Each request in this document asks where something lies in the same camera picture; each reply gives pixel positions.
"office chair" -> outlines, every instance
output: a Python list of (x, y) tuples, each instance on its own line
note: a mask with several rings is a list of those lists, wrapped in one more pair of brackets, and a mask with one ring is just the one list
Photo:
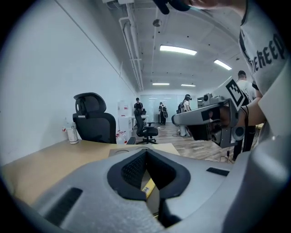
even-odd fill
[[(145, 115), (145, 114), (146, 114), (146, 109), (145, 109), (145, 108), (142, 110), (142, 113), (141, 113), (141, 114), (142, 114), (142, 115)], [(143, 119), (142, 119), (142, 121), (143, 121), (143, 123), (144, 123), (144, 126), (146, 126), (146, 122), (145, 122), (145, 120), (146, 120), (146, 118), (143, 118)]]
[(149, 126), (144, 126), (143, 120), (141, 118), (141, 110), (137, 110), (134, 112), (135, 114), (135, 119), (137, 123), (137, 130), (136, 134), (139, 137), (144, 137), (141, 142), (138, 142), (137, 144), (141, 143), (152, 143), (152, 144), (157, 144), (156, 139), (153, 139), (153, 136), (157, 136), (159, 134), (158, 129), (154, 128), (151, 126), (154, 122), (148, 122)]
[[(105, 112), (106, 104), (101, 96), (88, 92), (74, 96), (76, 113), (73, 121), (82, 140), (116, 144), (115, 118)], [(134, 144), (131, 137), (127, 144)]]

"backpack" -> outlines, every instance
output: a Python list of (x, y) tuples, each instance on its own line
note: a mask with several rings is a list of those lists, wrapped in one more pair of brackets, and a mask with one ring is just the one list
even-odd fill
[(184, 112), (184, 104), (181, 102), (178, 106), (178, 110), (177, 110), (177, 113), (181, 113), (181, 112)]
[(161, 111), (162, 112), (167, 112), (167, 108), (165, 107), (165, 105), (160, 105), (162, 108), (161, 108)]

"pipe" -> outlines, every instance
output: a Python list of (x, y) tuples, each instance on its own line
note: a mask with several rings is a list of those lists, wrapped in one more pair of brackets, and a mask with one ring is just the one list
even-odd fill
[(120, 28), (122, 30), (122, 35), (123, 35), (123, 38), (124, 38), (124, 41), (125, 41), (125, 44), (126, 44), (126, 47), (127, 47), (128, 54), (130, 56), (131, 66), (132, 66), (132, 69), (134, 71), (134, 75), (135, 75), (135, 79), (137, 81), (137, 85), (139, 86), (139, 88), (141, 88), (140, 82), (139, 82), (139, 78), (138, 78), (137, 73), (136, 73), (136, 66), (135, 66), (134, 62), (132, 61), (133, 57), (132, 57), (132, 53), (130, 52), (130, 49), (129, 49), (128, 40), (126, 39), (125, 33), (123, 32), (123, 27), (122, 27), (122, 21), (123, 20), (129, 20), (129, 17), (120, 18), (119, 19), (119, 25), (120, 25)]
[(137, 44), (137, 42), (138, 42), (137, 31), (136, 31), (135, 22), (133, 20), (129, 4), (126, 4), (126, 11), (127, 11), (127, 15), (128, 15), (129, 21), (130, 21), (130, 31), (131, 31), (131, 36), (132, 36), (132, 40), (133, 40), (133, 46), (135, 49), (135, 56), (137, 58), (137, 65), (138, 65), (138, 72), (139, 72), (141, 89), (143, 91), (144, 87), (143, 87), (142, 74), (141, 74), (140, 54), (139, 54), (139, 48), (138, 48), (138, 44)]
[(132, 65), (133, 65), (133, 67), (134, 67), (134, 72), (135, 72), (135, 75), (136, 75), (138, 86), (139, 86), (139, 88), (141, 88), (138, 70), (137, 70), (136, 64), (134, 62), (134, 56), (133, 56), (133, 51), (132, 51), (132, 47), (131, 47), (130, 35), (129, 35), (128, 27), (124, 28), (124, 34), (125, 34), (125, 37), (126, 37), (126, 42), (128, 44), (128, 49), (129, 49), (129, 54), (130, 54), (130, 61), (131, 61)]
[[(158, 7), (156, 7), (156, 18), (158, 18)], [(153, 74), (153, 69), (154, 69), (154, 54), (155, 54), (155, 46), (156, 46), (156, 27), (154, 29), (154, 45), (153, 45), (153, 56), (151, 57), (151, 75)]]

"chair headrest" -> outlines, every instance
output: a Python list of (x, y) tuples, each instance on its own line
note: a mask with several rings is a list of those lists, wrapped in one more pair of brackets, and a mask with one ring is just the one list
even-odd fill
[(76, 100), (75, 108), (78, 115), (86, 115), (94, 111), (102, 113), (106, 111), (106, 104), (101, 96), (96, 93), (88, 92), (74, 96)]
[(139, 116), (142, 115), (142, 110), (141, 109), (137, 109), (134, 111), (135, 116)]

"desk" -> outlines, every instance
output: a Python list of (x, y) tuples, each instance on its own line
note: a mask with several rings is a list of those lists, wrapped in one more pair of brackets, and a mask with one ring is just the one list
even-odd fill
[[(6, 164), (2, 167), (2, 172), (13, 186), (14, 195), (27, 204), (32, 204), (45, 190), (70, 172), (89, 162), (106, 159), (110, 149), (140, 146), (83, 140), (71, 145), (63, 141)], [(171, 143), (153, 147), (179, 155)]]
[[(135, 120), (135, 116), (129, 116), (129, 118), (131, 119), (131, 128), (132, 130), (134, 130), (134, 120)], [(149, 115), (141, 115), (141, 118), (145, 118), (145, 122), (148, 122), (148, 118), (149, 118)]]

